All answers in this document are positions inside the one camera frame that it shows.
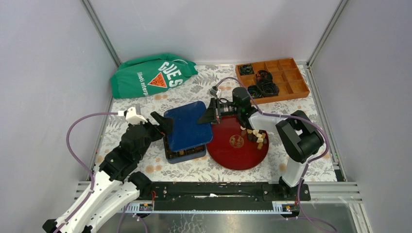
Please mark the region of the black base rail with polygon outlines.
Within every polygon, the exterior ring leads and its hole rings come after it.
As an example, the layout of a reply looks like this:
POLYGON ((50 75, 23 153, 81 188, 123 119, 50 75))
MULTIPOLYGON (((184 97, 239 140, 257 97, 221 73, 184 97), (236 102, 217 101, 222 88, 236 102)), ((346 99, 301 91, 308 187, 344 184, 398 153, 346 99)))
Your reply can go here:
POLYGON ((311 196, 306 184, 287 188, 268 182, 153 182, 136 200, 155 211, 291 212, 311 196))

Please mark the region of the blue chocolate box with tray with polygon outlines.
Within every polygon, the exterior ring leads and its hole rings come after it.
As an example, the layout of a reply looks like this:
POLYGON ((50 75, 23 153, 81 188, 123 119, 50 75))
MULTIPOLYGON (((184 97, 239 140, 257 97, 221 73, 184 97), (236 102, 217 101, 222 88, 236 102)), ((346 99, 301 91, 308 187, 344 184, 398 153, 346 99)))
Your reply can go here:
POLYGON ((200 144, 196 147, 187 148, 185 150, 172 151, 170 149, 170 144, 167 136, 163 138, 163 145, 165 150, 165 158, 169 164, 176 164, 180 162, 201 158, 204 157, 207 152, 206 144, 200 144))

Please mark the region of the green printed bag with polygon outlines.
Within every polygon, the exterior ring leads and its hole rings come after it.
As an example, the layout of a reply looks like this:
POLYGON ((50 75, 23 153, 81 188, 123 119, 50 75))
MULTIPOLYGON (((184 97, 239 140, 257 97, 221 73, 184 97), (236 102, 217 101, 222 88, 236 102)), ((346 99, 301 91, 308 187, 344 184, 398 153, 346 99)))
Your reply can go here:
POLYGON ((122 63, 111 77, 115 99, 147 97, 182 85, 198 74, 196 63, 172 53, 160 53, 122 63))

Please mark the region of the blue box lid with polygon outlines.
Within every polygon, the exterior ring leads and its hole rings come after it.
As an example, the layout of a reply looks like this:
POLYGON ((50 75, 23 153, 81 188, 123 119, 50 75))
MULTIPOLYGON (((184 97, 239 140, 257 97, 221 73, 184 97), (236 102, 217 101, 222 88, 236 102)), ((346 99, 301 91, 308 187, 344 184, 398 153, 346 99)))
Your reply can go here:
POLYGON ((196 101, 165 111, 164 117, 174 120, 172 133, 167 136, 171 151, 187 150, 212 141, 213 132, 211 124, 197 123, 205 111, 206 105, 202 101, 196 101))

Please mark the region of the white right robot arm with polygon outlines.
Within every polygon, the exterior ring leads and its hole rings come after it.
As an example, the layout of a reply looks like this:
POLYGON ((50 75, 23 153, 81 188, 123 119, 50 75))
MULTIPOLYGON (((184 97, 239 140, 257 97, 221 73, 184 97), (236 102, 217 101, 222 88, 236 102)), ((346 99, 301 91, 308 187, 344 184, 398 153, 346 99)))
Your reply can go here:
POLYGON ((244 87, 232 91, 232 101, 211 98, 205 112, 197 120, 199 124, 219 124, 223 117, 235 116, 247 129, 277 132, 289 156, 286 171, 281 176, 279 195, 291 200, 298 193, 309 159, 316 155, 325 143, 320 128, 313 124, 303 111, 291 115, 264 113, 251 104, 250 93, 244 87))

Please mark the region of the orange wooden divider tray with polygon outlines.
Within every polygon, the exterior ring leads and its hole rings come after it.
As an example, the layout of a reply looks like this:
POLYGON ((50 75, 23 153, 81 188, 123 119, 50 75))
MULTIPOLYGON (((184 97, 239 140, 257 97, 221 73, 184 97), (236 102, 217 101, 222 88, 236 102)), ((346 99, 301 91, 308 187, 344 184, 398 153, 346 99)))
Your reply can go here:
POLYGON ((239 66, 245 64, 236 65, 235 71, 238 80, 257 104, 306 98, 309 95, 310 90, 294 59, 284 58, 250 64, 254 74, 240 75, 239 66))

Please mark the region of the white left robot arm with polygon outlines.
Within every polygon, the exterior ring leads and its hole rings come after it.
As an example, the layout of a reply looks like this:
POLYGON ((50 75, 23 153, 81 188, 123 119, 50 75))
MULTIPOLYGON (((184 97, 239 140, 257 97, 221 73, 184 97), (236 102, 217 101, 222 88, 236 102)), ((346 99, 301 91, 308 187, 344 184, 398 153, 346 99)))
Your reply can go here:
POLYGON ((157 112, 152 124, 137 107, 118 111, 128 123, 119 145, 113 148, 90 175, 91 182, 75 203, 60 217, 48 219, 42 226, 47 233, 96 233, 122 207, 136 199, 146 199, 152 181, 136 172, 150 144, 172 133, 174 120, 157 112))

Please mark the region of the red round plate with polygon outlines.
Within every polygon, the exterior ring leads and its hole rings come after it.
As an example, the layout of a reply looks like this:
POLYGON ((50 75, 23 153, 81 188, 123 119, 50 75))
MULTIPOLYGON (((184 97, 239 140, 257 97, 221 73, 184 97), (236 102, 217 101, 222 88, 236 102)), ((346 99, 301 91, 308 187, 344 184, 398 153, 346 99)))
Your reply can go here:
POLYGON ((236 117, 226 116, 212 125, 213 139, 206 145, 211 158, 232 170, 247 170, 259 165, 267 156, 269 137, 266 131, 243 128, 236 117))

